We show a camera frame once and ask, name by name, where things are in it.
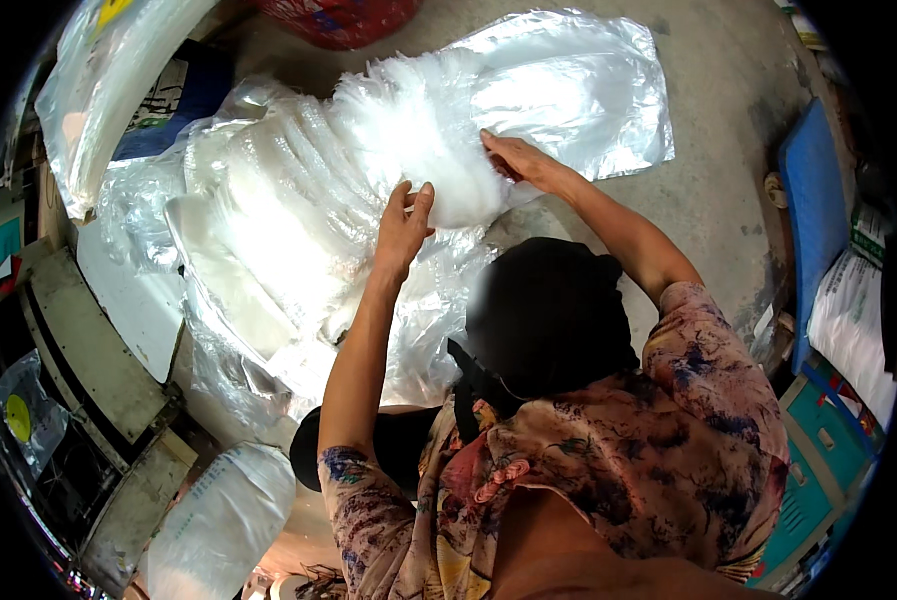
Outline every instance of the pile of plastic film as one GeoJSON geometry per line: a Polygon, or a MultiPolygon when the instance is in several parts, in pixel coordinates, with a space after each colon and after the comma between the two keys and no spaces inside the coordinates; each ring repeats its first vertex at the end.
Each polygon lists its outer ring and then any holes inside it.
{"type": "Polygon", "coordinates": [[[398,183],[431,181],[437,233],[395,307],[382,402],[436,405],[457,371],[444,339],[464,332],[468,290],[498,252],[482,237],[539,194],[491,168],[482,127],[591,180],[674,156],[649,30],[533,10],[437,53],[370,63],[329,101],[249,78],[162,156],[113,163],[99,218],[140,268],[184,262],[195,385],[265,426],[321,403],[383,207],[398,183]]]}

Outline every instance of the woman's right hand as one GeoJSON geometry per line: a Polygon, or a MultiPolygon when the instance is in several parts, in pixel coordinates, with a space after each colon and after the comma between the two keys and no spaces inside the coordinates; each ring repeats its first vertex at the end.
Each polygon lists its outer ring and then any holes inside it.
{"type": "Polygon", "coordinates": [[[546,194],[558,194],[564,185],[580,175],[545,152],[517,137],[496,137],[482,129],[482,144],[489,159],[516,181],[526,180],[546,194]]]}

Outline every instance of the floral shirt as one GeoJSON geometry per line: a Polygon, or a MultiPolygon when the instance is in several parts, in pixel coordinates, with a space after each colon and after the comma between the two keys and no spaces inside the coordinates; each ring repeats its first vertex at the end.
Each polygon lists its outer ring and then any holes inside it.
{"type": "Polygon", "coordinates": [[[788,473],[778,401],[706,289],[675,283],[643,370],[532,400],[459,442],[452,398],[422,455],[418,509],[376,462],[338,446],[319,476],[354,598],[478,599],[516,486],[567,498],[624,558],[682,557],[744,581],[788,473]]]}

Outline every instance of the woman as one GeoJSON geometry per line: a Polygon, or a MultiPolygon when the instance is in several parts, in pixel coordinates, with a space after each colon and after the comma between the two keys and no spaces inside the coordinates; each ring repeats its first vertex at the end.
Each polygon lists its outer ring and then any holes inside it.
{"type": "Polygon", "coordinates": [[[469,306],[474,357],[449,341],[464,376],[444,406],[378,414],[395,298],[435,201],[430,183],[395,189],[321,410],[291,452],[324,493],[349,595],[760,594],[736,582],[760,560],[788,463],[764,374],[660,230],[525,142],[482,138],[610,256],[549,239],[503,254],[469,306]],[[621,270],[660,315],[642,370],[621,270]]]}

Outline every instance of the red bag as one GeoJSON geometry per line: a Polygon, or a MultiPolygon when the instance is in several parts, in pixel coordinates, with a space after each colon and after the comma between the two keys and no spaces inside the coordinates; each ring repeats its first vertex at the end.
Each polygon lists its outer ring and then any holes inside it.
{"type": "Polygon", "coordinates": [[[329,50],[351,50],[390,36],[421,0],[254,0],[303,40],[329,50]]]}

